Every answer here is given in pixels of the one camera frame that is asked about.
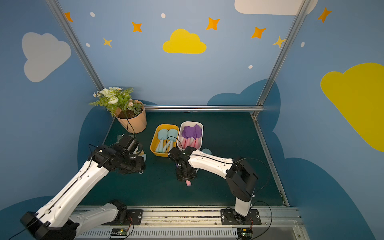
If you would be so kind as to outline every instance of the orange star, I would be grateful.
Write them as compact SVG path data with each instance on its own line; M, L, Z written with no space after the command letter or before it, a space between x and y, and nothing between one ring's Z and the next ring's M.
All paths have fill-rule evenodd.
M68 19L68 21L73 22L71 19L71 13L65 13L65 17Z
M263 34L265 29L266 28L259 29L259 28L255 27L255 33L251 36L251 38L260 38L261 39L262 38L262 34Z
M318 18L320 19L321 21L325 21L325 19L327 18L327 16L331 13L332 11L327 11L327 8L324 9L323 13L321 14L321 16Z
M220 19L212 19L212 18L209 18L209 24L208 24L208 27L207 27L207 30L208 29L214 29L217 31L217 23L220 21Z
M133 24L133 32L139 31L139 32L142 33L142 31L141 31L141 23L136 24L136 23L132 22L132 24Z

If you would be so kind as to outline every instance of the soil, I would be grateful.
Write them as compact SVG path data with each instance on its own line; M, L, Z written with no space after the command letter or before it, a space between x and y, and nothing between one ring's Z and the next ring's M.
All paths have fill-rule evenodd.
M127 117L128 119L131 119L131 118L134 118L135 117L135 112L132 111L132 110L127 110L126 111L126 114L127 114ZM125 116L124 112L121 111L120 114L118 115L118 118L121 118L121 119L127 119L127 117Z

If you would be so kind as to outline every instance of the potted plant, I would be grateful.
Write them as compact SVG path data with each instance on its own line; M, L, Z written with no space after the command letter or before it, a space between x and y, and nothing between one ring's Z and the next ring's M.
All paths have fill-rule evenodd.
M147 127L147 117L144 104L139 100L132 100L130 93L133 88L110 87L93 93L93 97L99 100L90 103L93 106L104 106L112 116L117 117L121 125L130 133L144 131Z

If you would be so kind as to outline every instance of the light blue spatula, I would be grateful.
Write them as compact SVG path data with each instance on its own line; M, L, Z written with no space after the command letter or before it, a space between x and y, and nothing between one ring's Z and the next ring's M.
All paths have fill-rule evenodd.
M171 150L173 148L173 142L176 141L178 134L179 134L179 132L176 129L170 129L168 131L168 140L169 140L169 142L166 144L167 148L170 146L169 149L168 149L168 152L169 152L169 150Z
M157 134L157 138L160 140L160 142L159 142L159 145L157 146L155 152L163 152L163 145L164 145L163 140L167 139L167 137L168 137L168 130L167 129L162 129L159 131L159 133Z

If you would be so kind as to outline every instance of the white cloud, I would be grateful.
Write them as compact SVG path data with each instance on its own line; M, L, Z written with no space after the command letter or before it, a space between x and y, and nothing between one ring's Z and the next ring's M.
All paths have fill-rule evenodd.
M71 56L68 43L59 41L52 34L26 33L22 47L27 61L24 73L32 82L40 82Z
M296 15L302 0L235 0L235 9L243 14ZM317 4L311 0L310 13Z

